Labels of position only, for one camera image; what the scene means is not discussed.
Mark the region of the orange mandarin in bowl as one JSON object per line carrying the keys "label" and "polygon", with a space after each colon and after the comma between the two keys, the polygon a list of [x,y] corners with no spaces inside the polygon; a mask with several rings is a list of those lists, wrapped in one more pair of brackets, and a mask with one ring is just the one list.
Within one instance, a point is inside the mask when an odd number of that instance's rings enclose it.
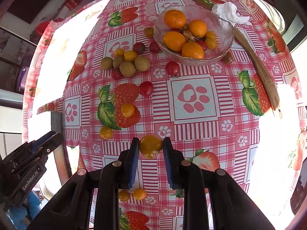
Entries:
{"label": "orange mandarin in bowl", "polygon": [[164,14],[164,22],[170,28],[180,29],[186,24],[186,17],[180,10],[168,10]]}

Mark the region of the pink strawberry checkered tablecloth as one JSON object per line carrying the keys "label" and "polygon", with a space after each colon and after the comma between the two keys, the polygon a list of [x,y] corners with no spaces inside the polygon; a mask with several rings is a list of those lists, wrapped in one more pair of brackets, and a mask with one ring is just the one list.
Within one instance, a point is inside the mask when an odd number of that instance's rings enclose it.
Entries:
{"label": "pink strawberry checkered tablecloth", "polygon": [[[273,113],[252,61],[237,43],[233,61],[191,67],[170,76],[164,53],[145,52],[150,68],[114,80],[100,68],[104,57],[150,43],[144,30],[172,6],[192,0],[96,0],[61,23],[50,23],[40,39],[26,80],[24,141],[41,135],[33,117],[46,109],[62,113],[65,143],[79,150],[82,166],[101,169],[130,147],[134,137],[170,138],[201,168],[222,168],[244,189],[276,229],[294,218],[290,199],[305,147],[305,109],[295,63],[279,32],[253,0],[232,2],[252,25],[239,25],[276,83],[281,113]],[[139,85],[150,81],[143,97]],[[135,113],[125,118],[124,103]]]}

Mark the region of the glass fruit bowl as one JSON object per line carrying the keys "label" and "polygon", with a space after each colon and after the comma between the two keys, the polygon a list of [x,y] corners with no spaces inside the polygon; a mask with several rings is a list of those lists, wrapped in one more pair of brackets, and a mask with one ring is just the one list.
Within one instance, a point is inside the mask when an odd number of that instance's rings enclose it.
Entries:
{"label": "glass fruit bowl", "polygon": [[[168,27],[164,14],[180,10],[186,24],[180,29]],[[203,66],[226,56],[234,42],[234,27],[216,14],[195,6],[172,6],[158,15],[153,37],[165,55],[180,64]]]}

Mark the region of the green-brown longan fruit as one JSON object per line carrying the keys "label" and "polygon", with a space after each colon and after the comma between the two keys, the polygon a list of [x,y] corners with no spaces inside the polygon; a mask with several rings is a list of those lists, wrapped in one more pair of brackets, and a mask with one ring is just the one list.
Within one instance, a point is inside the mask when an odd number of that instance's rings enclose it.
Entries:
{"label": "green-brown longan fruit", "polygon": [[104,57],[102,58],[100,62],[100,68],[102,70],[109,70],[113,68],[113,59],[110,57]]}

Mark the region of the wooden stick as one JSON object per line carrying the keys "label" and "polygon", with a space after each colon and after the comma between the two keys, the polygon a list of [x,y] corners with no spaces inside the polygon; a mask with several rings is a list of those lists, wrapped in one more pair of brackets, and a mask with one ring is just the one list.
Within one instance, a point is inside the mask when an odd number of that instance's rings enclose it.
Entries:
{"label": "wooden stick", "polygon": [[[193,1],[206,10],[209,10],[209,11],[212,10],[212,8],[203,0],[193,0]],[[244,35],[236,27],[234,27],[233,31],[234,31],[235,41],[237,41],[243,47],[243,49],[247,52],[258,76],[260,77],[260,80],[269,98],[273,112],[279,112],[279,117],[280,119],[282,119],[282,113],[279,108],[280,99],[279,99],[279,95],[278,95],[275,83],[272,80],[272,77],[270,76],[263,62],[260,60],[257,54],[253,51],[252,47],[250,46],[250,44],[248,43]]]}

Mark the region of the metal rectangular tray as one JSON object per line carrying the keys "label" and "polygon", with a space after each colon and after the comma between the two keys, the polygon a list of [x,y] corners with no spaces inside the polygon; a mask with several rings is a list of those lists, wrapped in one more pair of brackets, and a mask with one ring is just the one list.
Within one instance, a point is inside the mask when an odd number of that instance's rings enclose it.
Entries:
{"label": "metal rectangular tray", "polygon": [[[37,121],[42,134],[51,130],[63,133],[62,114],[59,112],[47,111],[41,113],[37,116]],[[47,171],[40,179],[39,187],[43,196],[50,199],[71,177],[68,155],[64,150],[63,143],[48,155],[45,167]]]}

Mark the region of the red cherry tomato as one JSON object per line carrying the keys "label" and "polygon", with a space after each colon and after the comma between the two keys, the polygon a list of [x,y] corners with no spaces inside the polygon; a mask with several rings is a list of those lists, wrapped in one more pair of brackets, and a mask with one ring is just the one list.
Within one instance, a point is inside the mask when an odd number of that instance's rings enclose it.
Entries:
{"label": "red cherry tomato", "polygon": [[145,81],[145,82],[142,82],[140,85],[139,85],[139,93],[143,96],[143,97],[149,97],[151,96],[151,94],[153,93],[153,84],[152,82],[150,81]]}

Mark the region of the yellow cherry tomato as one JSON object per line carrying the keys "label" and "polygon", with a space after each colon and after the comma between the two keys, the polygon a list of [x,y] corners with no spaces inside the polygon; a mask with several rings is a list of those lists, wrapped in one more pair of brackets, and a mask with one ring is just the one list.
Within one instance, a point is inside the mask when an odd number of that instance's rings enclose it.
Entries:
{"label": "yellow cherry tomato", "polygon": [[139,150],[145,158],[155,158],[162,149],[163,141],[155,135],[144,136],[139,141]]}
{"label": "yellow cherry tomato", "polygon": [[132,117],[135,113],[134,105],[131,103],[124,103],[121,106],[121,113],[125,118]]}

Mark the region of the yellow cherry tomato on strawberry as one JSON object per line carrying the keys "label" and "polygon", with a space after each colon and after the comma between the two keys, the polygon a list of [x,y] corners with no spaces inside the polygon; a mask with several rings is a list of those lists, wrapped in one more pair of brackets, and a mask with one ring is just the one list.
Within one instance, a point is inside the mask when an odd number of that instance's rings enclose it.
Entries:
{"label": "yellow cherry tomato on strawberry", "polygon": [[121,106],[121,113],[125,118],[132,117],[135,113],[134,105],[131,103],[124,103]]}

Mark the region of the white crumpled tissue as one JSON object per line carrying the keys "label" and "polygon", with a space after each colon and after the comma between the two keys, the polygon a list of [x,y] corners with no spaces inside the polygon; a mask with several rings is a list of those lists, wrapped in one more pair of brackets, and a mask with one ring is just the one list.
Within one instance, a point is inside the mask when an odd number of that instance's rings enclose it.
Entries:
{"label": "white crumpled tissue", "polygon": [[228,21],[232,26],[238,25],[252,25],[249,16],[241,16],[237,12],[237,7],[231,2],[223,4],[214,4],[211,11],[218,15],[225,21]]}

